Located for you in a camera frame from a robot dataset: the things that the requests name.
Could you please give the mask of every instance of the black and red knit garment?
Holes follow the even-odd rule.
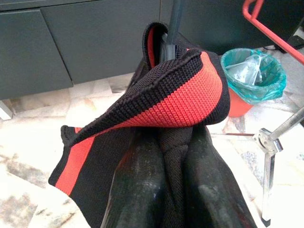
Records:
[[[177,41],[176,59],[159,63],[167,27],[150,24],[143,60],[125,94],[84,128],[63,126],[63,156],[49,183],[72,198],[88,224],[99,228],[115,169],[140,131],[154,132],[164,158],[166,190],[160,226],[185,227],[183,162],[193,126],[215,124],[229,112],[219,57]]]

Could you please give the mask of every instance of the teal plastic bag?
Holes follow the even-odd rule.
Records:
[[[237,48],[222,56],[221,65],[229,88],[251,105],[283,95],[286,72],[271,55],[260,50]]]

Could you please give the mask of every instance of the dark gray cabinet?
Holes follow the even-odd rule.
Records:
[[[42,6],[55,6],[84,1],[96,0],[0,0],[0,11],[29,9]]]
[[[71,86],[40,10],[0,13],[0,100]]]
[[[133,72],[159,0],[101,0],[41,8],[74,84]]]

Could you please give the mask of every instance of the red metal frame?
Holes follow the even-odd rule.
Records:
[[[248,12],[249,5],[256,1],[252,14]],[[304,65],[304,56],[295,50],[292,46],[287,44],[284,40],[282,40],[277,34],[263,25],[261,22],[257,20],[257,16],[262,8],[264,0],[245,0],[243,5],[243,15],[244,17],[255,27],[257,27],[261,32],[263,32],[266,36],[268,36],[273,42],[275,42],[278,46],[284,49],[287,53],[293,56],[296,60]]]

